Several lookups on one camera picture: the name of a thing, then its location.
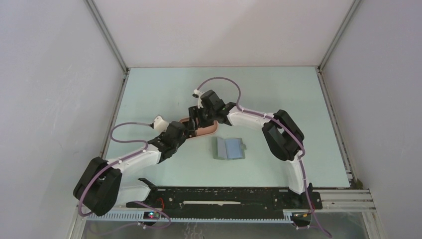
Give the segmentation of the pink oval tray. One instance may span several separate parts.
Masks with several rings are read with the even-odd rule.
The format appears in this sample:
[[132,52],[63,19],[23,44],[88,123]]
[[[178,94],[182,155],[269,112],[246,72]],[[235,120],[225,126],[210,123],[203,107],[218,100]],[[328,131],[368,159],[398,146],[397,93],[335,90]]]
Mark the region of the pink oval tray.
[[196,137],[203,137],[207,135],[212,135],[218,130],[218,122],[215,120],[212,125],[207,127],[199,127],[197,129],[189,129],[186,133],[187,139],[193,139]]

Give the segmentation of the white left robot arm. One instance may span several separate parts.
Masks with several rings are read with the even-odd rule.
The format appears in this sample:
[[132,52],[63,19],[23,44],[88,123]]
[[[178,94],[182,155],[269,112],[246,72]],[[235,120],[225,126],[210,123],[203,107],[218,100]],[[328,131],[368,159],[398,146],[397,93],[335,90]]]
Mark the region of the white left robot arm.
[[160,127],[152,123],[150,127],[160,134],[149,141],[142,140],[140,149],[114,159],[96,157],[89,162],[73,191],[79,200],[80,216],[103,216],[113,207],[132,201],[148,208],[156,204],[157,193],[139,180],[138,173],[172,157],[186,141],[188,128],[178,121]]

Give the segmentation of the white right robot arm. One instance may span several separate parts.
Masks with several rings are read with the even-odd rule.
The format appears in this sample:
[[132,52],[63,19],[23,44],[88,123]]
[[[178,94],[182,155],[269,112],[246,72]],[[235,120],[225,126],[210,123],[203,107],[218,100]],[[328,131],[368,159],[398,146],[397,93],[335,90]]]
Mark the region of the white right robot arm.
[[291,205],[302,208],[309,202],[310,197],[306,192],[309,182],[301,164],[305,137],[286,111],[262,113],[241,108],[234,102],[225,103],[213,90],[201,92],[195,89],[193,96],[198,103],[188,109],[189,118],[184,123],[188,128],[188,137],[199,136],[200,130],[217,123],[262,131],[270,152],[287,164],[285,169]]

